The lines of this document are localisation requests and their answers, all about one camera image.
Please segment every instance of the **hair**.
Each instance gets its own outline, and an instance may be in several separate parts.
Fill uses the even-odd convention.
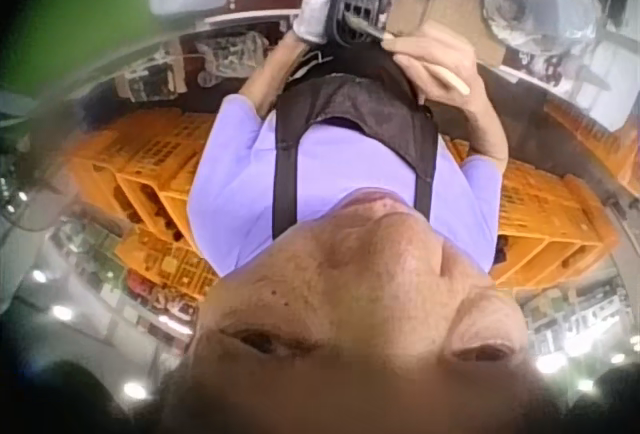
[[[100,381],[72,362],[58,362],[30,376],[29,382],[2,384],[5,423],[22,432],[61,428],[69,433],[127,434],[264,432],[222,397],[212,395],[188,375],[182,363],[167,374],[149,402],[127,414]],[[534,388],[520,410],[514,434],[638,432],[640,426],[640,364],[611,369],[596,382],[597,395],[584,395],[561,415],[557,399],[546,388]]]
[[[263,427],[247,419],[237,406],[211,393],[197,381],[194,383],[188,369],[188,365],[182,363],[169,373],[155,398],[133,413],[136,434],[265,432]],[[520,409],[516,419],[509,420],[510,427],[500,432],[547,434],[562,431],[562,414],[556,396],[541,384],[533,389],[531,401]]]

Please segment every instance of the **purple shirt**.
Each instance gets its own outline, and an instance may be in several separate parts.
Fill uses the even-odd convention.
[[[431,225],[488,272],[495,253],[502,176],[492,161],[458,166],[440,139]],[[219,275],[272,242],[275,113],[263,122],[243,96],[228,96],[205,147],[189,221],[202,255]],[[314,125],[298,150],[298,220],[315,219],[364,187],[398,193],[413,205],[416,175],[393,151],[356,131]]]

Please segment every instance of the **gloved hand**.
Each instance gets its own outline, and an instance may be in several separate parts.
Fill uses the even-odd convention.
[[[313,44],[327,42],[325,25],[331,0],[303,0],[300,15],[293,22],[296,35]]]

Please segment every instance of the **orange crate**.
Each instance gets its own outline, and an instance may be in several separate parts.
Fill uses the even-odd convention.
[[[560,177],[541,170],[535,170],[528,176],[531,184],[536,187],[538,195],[548,197],[560,204],[579,206],[577,199],[567,189]]]
[[[507,236],[546,238],[548,229],[541,228],[542,216],[527,194],[526,187],[504,185],[500,201],[498,233]]]
[[[137,111],[78,143],[70,155],[74,159],[72,172],[86,191],[84,197],[114,216],[142,224],[143,217],[118,184],[116,174],[150,137],[169,129],[179,114],[178,109]],[[102,191],[101,199],[95,192],[98,190]]]
[[[132,230],[115,248],[116,255],[131,269],[156,284],[165,280],[160,275],[168,243],[144,230]]]
[[[219,277],[215,271],[211,267],[206,266],[205,270],[200,274],[194,297],[202,301],[207,296],[211,286],[218,282],[218,279]]]
[[[557,241],[598,244],[593,227],[579,206],[559,204],[553,199],[529,194],[532,207],[539,217],[540,232]]]
[[[571,242],[548,242],[498,286],[511,288],[548,286],[548,282],[554,279],[555,269],[578,248],[580,244]]]
[[[460,162],[464,161],[469,154],[469,143],[467,141],[463,141],[462,139],[455,139],[452,141],[453,146],[458,151],[458,157],[460,158]]]
[[[196,171],[200,165],[201,157],[202,152],[189,159],[186,166],[169,182],[167,188],[163,190],[163,193],[186,201],[189,198],[189,192],[191,191],[193,180],[196,177]]]
[[[550,101],[545,105],[545,111],[567,127],[622,186],[637,195],[637,186],[629,182],[630,164],[634,163],[638,152],[635,115],[629,116],[618,131],[609,132],[572,106]]]
[[[189,251],[178,267],[171,284],[182,292],[196,297],[198,292],[198,280],[206,261],[195,252]]]
[[[564,178],[565,185],[580,202],[582,212],[589,220],[592,229],[600,241],[610,249],[613,249],[619,241],[618,230],[615,228],[600,199],[589,189],[589,186],[575,176],[568,175]]]
[[[189,216],[187,215],[187,201],[180,197],[173,197],[169,194],[160,193],[160,199],[164,204],[167,212],[180,229],[180,232],[187,240],[189,247],[198,252],[195,240],[193,238],[193,232],[191,232],[191,225],[189,224]]]
[[[107,129],[125,135],[142,135],[147,139],[171,130],[182,116],[180,109],[140,109],[126,114],[107,126]]]
[[[168,138],[177,141],[205,143],[209,138],[215,115],[186,113],[180,117]]]
[[[453,145],[453,142],[451,142],[451,138],[449,136],[441,136],[442,140],[444,141],[445,146],[447,146],[447,150],[451,153],[451,156],[453,157],[453,159],[460,164],[462,162],[462,158],[460,157],[460,153],[458,152],[458,149],[456,149],[456,147]]]
[[[506,247],[507,260],[491,269],[491,278],[498,286],[510,275],[517,272],[529,259],[535,256],[547,243],[543,238],[509,237]]]
[[[177,224],[170,217],[159,193],[200,150],[201,146],[197,143],[159,137],[150,141],[117,174],[118,183],[146,225],[167,241],[177,240],[175,228],[172,227],[172,224],[176,227]]]
[[[159,277],[167,284],[171,284],[180,268],[180,264],[182,264],[187,255],[188,250],[186,248],[167,243],[162,251],[163,258],[160,264]]]

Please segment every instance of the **clear plastic bag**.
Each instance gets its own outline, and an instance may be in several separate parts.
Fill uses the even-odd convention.
[[[536,55],[593,42],[604,22],[598,0],[484,0],[484,15],[500,40]]]
[[[269,42],[257,32],[196,42],[205,70],[217,77],[249,77],[264,64]]]

